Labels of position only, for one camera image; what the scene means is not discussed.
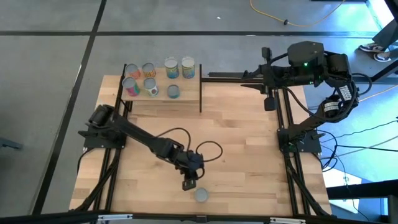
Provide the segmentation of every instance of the person's foot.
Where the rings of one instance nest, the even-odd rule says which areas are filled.
[[[375,53],[381,53],[386,50],[385,48],[379,46],[377,43],[361,44],[358,48],[365,52],[375,52]]]
[[[390,52],[374,54],[373,58],[378,62],[388,62],[391,61]]]

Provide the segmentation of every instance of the wire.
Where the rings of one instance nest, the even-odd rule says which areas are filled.
[[[169,132],[175,131],[175,130],[182,130],[182,131],[184,131],[184,132],[187,134],[187,136],[188,136],[188,146],[187,146],[187,150],[189,150],[189,148],[190,148],[190,146],[191,146],[191,135],[189,134],[189,131],[187,131],[187,130],[184,129],[184,128],[172,128],[172,129],[169,129],[169,130],[167,130],[167,131],[165,131],[165,132],[163,132],[163,133],[160,133],[160,134],[154,136],[154,138],[161,137],[161,136],[163,136],[163,135],[165,135],[165,134],[167,134],[167,133],[169,133]]]
[[[213,144],[216,144],[216,145],[220,148],[220,151],[221,151],[221,152],[220,152],[220,154],[219,154],[218,156],[216,156],[216,157],[214,157],[214,158],[212,158],[212,159],[204,160],[203,162],[215,161],[216,159],[220,158],[220,157],[223,155],[223,148],[220,146],[220,144],[218,144],[218,143],[215,142],[215,141],[204,141],[204,142],[200,143],[200,144],[198,145],[198,147],[195,149],[195,153],[198,154],[198,149],[199,149],[199,147],[202,146],[202,145],[204,145],[204,144],[206,144],[206,143],[213,143]]]
[[[201,176],[198,177],[198,180],[201,179],[205,175],[205,168],[201,168]]]
[[[326,147],[326,146],[323,146],[323,145],[321,145],[321,146],[322,146],[322,147],[325,147],[325,148],[327,148],[327,149],[329,149],[330,151],[333,152],[333,150],[330,149],[329,147]],[[348,190],[349,193],[352,195],[351,190],[348,188],[346,167],[344,166],[343,161],[341,161],[340,157],[337,156],[337,155],[336,155],[336,157],[337,157],[337,159],[340,161],[341,165],[343,166],[344,182],[345,182],[345,184],[346,184],[347,190]],[[365,214],[363,214],[362,212],[360,212],[360,211],[355,207],[354,199],[352,199],[352,201],[353,201],[353,207],[355,208],[355,210],[356,210],[358,213],[360,213],[363,217],[365,217],[365,218],[368,220],[368,222],[370,222],[369,219],[368,219],[368,217],[367,217]]]
[[[374,146],[379,146],[379,145],[381,145],[381,144],[384,144],[384,143],[387,143],[387,142],[389,142],[389,141],[392,141],[392,140],[394,140],[394,139],[396,139],[396,138],[398,138],[398,136],[395,136],[395,137],[393,137],[393,138],[390,138],[390,139],[388,139],[388,140],[385,140],[384,142],[377,143],[377,144],[375,144],[375,145],[373,145],[373,146],[363,147],[363,148],[361,148],[361,149],[358,149],[358,150],[355,150],[355,151],[352,151],[352,152],[347,152],[347,153],[341,154],[340,156],[345,156],[345,155],[348,155],[348,154],[351,154],[351,153],[354,153],[354,152],[362,151],[362,150],[364,150],[364,149],[369,149],[369,148],[374,147]]]
[[[286,20],[282,20],[282,19],[279,19],[279,18],[276,17],[276,16],[272,16],[272,15],[267,14],[267,13],[265,13],[265,12],[261,12],[260,10],[256,9],[256,8],[253,6],[252,0],[250,0],[250,6],[251,6],[251,8],[252,8],[254,11],[256,11],[256,12],[258,12],[258,13],[264,15],[264,16],[268,16],[268,17],[270,17],[270,18],[273,18],[273,19],[275,19],[275,20],[277,20],[277,21],[283,22],[285,25],[286,25],[286,24],[290,24],[290,25],[296,26],[296,27],[310,27],[310,26],[314,26],[315,24],[318,24],[318,23],[320,23],[321,21],[325,20],[325,19],[326,19],[327,17],[329,17],[332,13],[334,13],[345,1],[346,1],[346,0],[342,0],[342,2],[341,2],[337,7],[334,8],[334,10],[332,10],[331,12],[329,12],[329,13],[328,13],[325,17],[323,17],[322,19],[320,19],[320,20],[318,20],[318,21],[316,21],[316,22],[313,22],[312,24],[308,24],[308,25],[298,25],[298,24],[294,24],[294,23],[292,23],[292,22],[289,22],[287,19],[286,19]]]
[[[358,73],[358,72],[357,73],[353,73],[352,75],[361,75],[361,76],[365,77],[366,79],[368,79],[368,82],[369,82],[368,88],[363,93],[358,93],[358,96],[362,96],[363,94],[366,94],[366,93],[368,93],[371,90],[371,88],[372,88],[372,79],[371,79],[371,77],[369,77],[368,75],[362,74],[362,73]]]
[[[366,148],[366,149],[375,149],[380,151],[387,151],[387,152],[398,152],[398,150],[393,149],[382,149],[382,148],[375,148],[375,147],[365,147],[365,146],[342,146],[338,145],[339,147],[350,147],[350,148]]]
[[[319,130],[319,129],[318,129],[317,131],[330,134],[330,135],[333,137],[333,139],[335,140],[335,143],[336,143],[336,144],[335,144],[335,150],[333,150],[333,153],[331,154],[329,160],[322,166],[322,170],[323,170],[323,169],[325,169],[325,168],[330,164],[331,160],[334,158],[334,156],[335,156],[335,154],[336,154],[336,151],[337,151],[337,145],[338,145],[338,143],[337,143],[336,137],[335,137],[332,133],[330,133],[330,132],[328,132],[328,131],[322,131],[322,130]]]
[[[364,101],[364,100],[370,99],[370,98],[372,98],[372,97],[375,97],[375,96],[377,96],[377,95],[380,95],[380,94],[382,94],[382,93],[385,93],[385,92],[387,92],[387,91],[390,91],[390,90],[392,90],[393,88],[395,88],[395,87],[397,87],[397,86],[398,86],[398,85],[394,85],[394,86],[392,86],[392,87],[390,87],[390,88],[388,88],[388,89],[386,89],[386,90],[383,90],[383,91],[380,91],[380,92],[378,92],[378,93],[375,93],[375,94],[373,94],[373,95],[371,95],[371,96],[365,97],[365,98],[363,98],[362,100],[359,100],[359,102],[362,102],[362,101]]]
[[[87,150],[79,157],[79,160],[78,160],[78,162],[77,162],[77,174],[79,174],[81,159],[82,159],[87,153],[91,152],[92,150],[93,150],[93,149],[87,149]]]
[[[376,128],[379,128],[379,127],[381,127],[381,126],[385,126],[385,125],[388,125],[388,124],[391,124],[391,123],[394,123],[394,122],[398,122],[398,120],[393,120],[393,121],[390,121],[390,122],[385,123],[385,124],[377,125],[376,127],[373,127],[373,128],[364,129],[364,130],[362,130],[362,131],[355,131],[355,132],[353,132],[353,133],[351,133],[351,134],[342,134],[341,136],[337,136],[336,138],[341,138],[341,137],[344,137],[344,136],[350,136],[350,135],[353,135],[353,134],[359,134],[359,133],[362,133],[362,132],[365,132],[365,131],[370,131],[370,130],[373,130],[373,129],[376,129]],[[332,139],[333,139],[333,138],[328,139],[328,140],[326,140],[326,141],[322,141],[321,143],[330,141],[330,140],[332,140]]]
[[[337,159],[335,157],[331,157],[331,158],[335,160],[335,163],[329,169],[323,170],[322,172],[328,172],[329,170],[334,169],[335,166],[337,165]]]

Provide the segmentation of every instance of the wooden tabletop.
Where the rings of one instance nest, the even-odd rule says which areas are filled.
[[[97,104],[114,105],[117,78],[105,76]],[[303,88],[291,88],[305,103]],[[237,83],[203,83],[203,112],[190,102],[134,102],[129,120],[156,135],[174,127],[187,129],[192,136],[191,149],[207,140],[220,143],[222,157],[205,164],[204,187],[210,196],[197,203],[194,190],[184,192],[183,176],[170,164],[157,159],[147,147],[128,138],[122,151],[111,210],[129,213],[173,213],[208,215],[280,215],[292,214],[285,165],[279,152],[276,111],[264,111],[264,95]],[[295,123],[307,114],[291,100]],[[175,131],[165,135],[184,145],[187,137]],[[219,149],[212,144],[200,148],[205,159],[215,157]],[[103,149],[87,154],[80,166],[70,208],[79,206],[98,181]],[[301,153],[305,183],[314,198],[331,212],[319,162]],[[101,201],[104,207],[106,188]],[[299,211],[300,191],[296,186]]]

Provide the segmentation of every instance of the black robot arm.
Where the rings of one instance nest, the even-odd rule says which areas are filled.
[[[326,52],[323,50],[323,44],[306,41],[291,45],[286,54],[276,58],[272,58],[269,48],[263,47],[262,56],[266,64],[259,65],[252,73],[245,71],[242,77],[250,79],[262,76],[262,83],[242,86],[257,89],[261,94],[267,95],[264,100],[266,111],[275,110],[272,91],[276,89],[286,89],[292,93],[288,89],[289,86],[317,87],[322,82],[335,89],[333,94],[319,105],[316,113],[308,111],[311,115],[309,118],[300,124],[289,126],[285,132],[286,143],[301,140],[305,133],[325,122],[336,123],[345,119],[358,105],[357,89],[351,79],[348,58],[345,54]],[[284,57],[288,57],[291,66],[272,66],[273,62]]]
[[[92,129],[110,128],[139,141],[147,146],[156,157],[174,165],[184,175],[183,190],[196,187],[197,170],[204,169],[205,166],[201,154],[189,149],[184,151],[184,146],[173,139],[153,136],[115,113],[114,108],[109,105],[98,106],[89,119],[88,125]]]

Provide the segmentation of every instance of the concrete floor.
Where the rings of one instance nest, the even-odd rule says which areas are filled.
[[[336,2],[258,1],[254,5],[281,18],[306,24],[321,18]],[[0,30],[91,30],[99,1],[1,1]],[[323,23],[314,27],[292,27],[251,10],[249,1],[127,1],[108,0],[99,30],[263,30],[263,31],[377,31],[363,3],[345,3]],[[23,150],[0,150],[0,217],[29,213],[44,166],[49,158],[60,119],[76,78],[87,37],[0,37],[0,136],[18,141]],[[374,61],[358,52],[359,44],[370,39],[333,37],[97,37],[81,84],[61,155],[45,202],[44,212],[68,209],[76,177],[76,163],[83,147],[77,131],[86,129],[103,75],[120,75],[124,63],[161,65],[173,55],[194,57],[203,64],[203,73],[254,70],[261,58],[261,47],[270,46],[274,55],[290,44],[303,40],[323,42],[325,50],[348,54],[353,72],[373,75],[386,63]],[[374,86],[372,93],[387,86]],[[309,106],[317,105],[327,86],[305,87]],[[374,126],[395,118],[397,90],[364,101],[353,114],[338,124],[322,129],[336,135]],[[361,122],[371,121],[368,126]],[[385,140],[391,129],[373,132],[373,139],[355,136],[340,144],[368,146]],[[396,160],[386,152],[363,151],[342,157],[346,170],[371,181],[396,179],[384,158]]]

